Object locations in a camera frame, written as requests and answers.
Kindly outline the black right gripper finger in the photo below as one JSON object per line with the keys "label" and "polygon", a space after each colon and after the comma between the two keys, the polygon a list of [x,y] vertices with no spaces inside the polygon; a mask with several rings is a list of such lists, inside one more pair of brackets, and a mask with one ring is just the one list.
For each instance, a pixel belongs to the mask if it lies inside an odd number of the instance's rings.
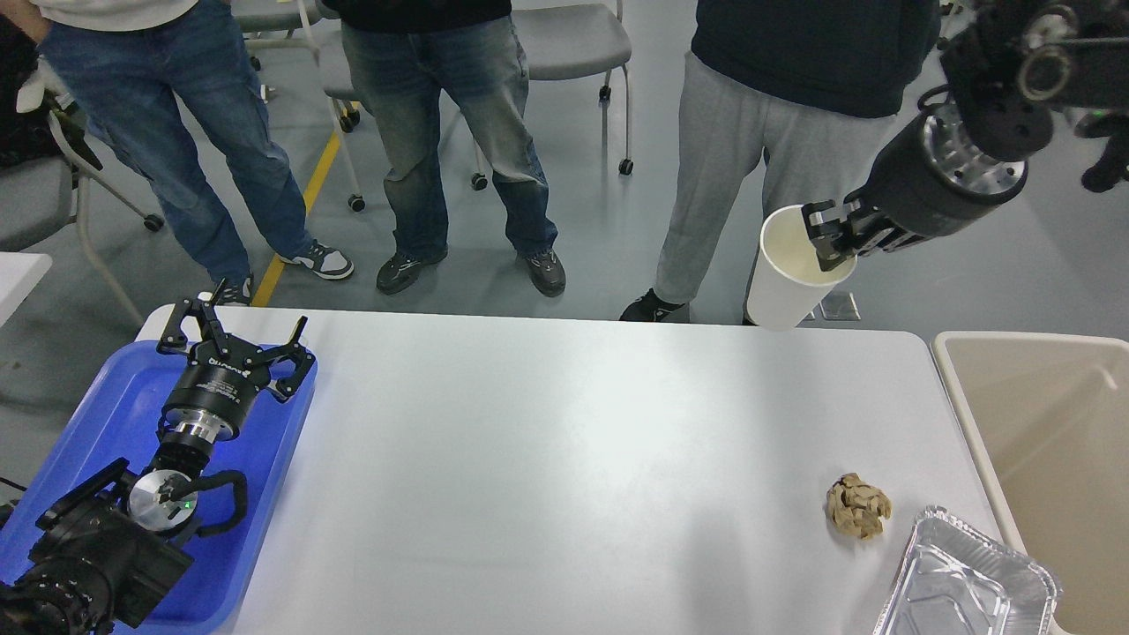
{"label": "black right gripper finger", "polygon": [[838,205],[835,200],[802,205],[805,230],[811,243],[859,243],[867,232],[863,198]]}
{"label": "black right gripper finger", "polygon": [[868,256],[873,250],[887,250],[886,245],[899,237],[901,230],[894,226],[855,228],[852,225],[819,226],[813,235],[813,246],[819,259],[819,269],[833,271],[848,258]]}

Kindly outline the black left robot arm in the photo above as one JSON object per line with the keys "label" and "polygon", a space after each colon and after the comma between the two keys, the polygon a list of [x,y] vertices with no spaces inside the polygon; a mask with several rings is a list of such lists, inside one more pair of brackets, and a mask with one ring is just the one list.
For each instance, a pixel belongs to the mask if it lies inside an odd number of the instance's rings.
{"label": "black left robot arm", "polygon": [[181,301],[110,357],[3,530],[5,634],[205,634],[250,581],[310,406],[300,342]]}

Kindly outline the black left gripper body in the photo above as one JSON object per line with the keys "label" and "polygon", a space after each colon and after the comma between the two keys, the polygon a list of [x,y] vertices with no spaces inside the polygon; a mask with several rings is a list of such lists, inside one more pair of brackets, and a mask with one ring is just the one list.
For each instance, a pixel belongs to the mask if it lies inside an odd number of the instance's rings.
{"label": "black left gripper body", "polygon": [[227,342],[228,356],[221,346],[202,341],[193,346],[189,365],[161,407],[161,418],[169,425],[195,421],[198,414],[210,414],[222,421],[219,440],[238,437],[259,391],[270,382],[265,364],[246,365],[259,346],[245,341]]}

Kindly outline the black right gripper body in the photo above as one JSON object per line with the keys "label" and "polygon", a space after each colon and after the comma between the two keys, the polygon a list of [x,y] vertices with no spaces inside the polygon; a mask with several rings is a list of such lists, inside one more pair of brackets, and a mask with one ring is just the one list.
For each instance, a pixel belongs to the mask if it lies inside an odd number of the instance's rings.
{"label": "black right gripper body", "polygon": [[849,195],[850,246],[900,250],[954,234],[1019,195],[1027,180],[1027,160],[996,160],[975,147],[954,104],[929,105]]}

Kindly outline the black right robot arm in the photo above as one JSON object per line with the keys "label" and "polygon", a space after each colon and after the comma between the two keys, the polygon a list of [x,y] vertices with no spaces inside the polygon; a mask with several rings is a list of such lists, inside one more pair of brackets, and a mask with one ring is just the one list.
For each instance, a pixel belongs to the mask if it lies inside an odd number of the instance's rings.
{"label": "black right robot arm", "polygon": [[803,205],[823,271],[954,234],[1019,195],[1029,157],[1052,138],[1052,111],[1084,108],[1077,136],[1106,140],[1080,179],[1088,191],[1124,182],[1124,1],[980,1],[940,64],[945,101],[919,98],[864,185],[843,205]]}

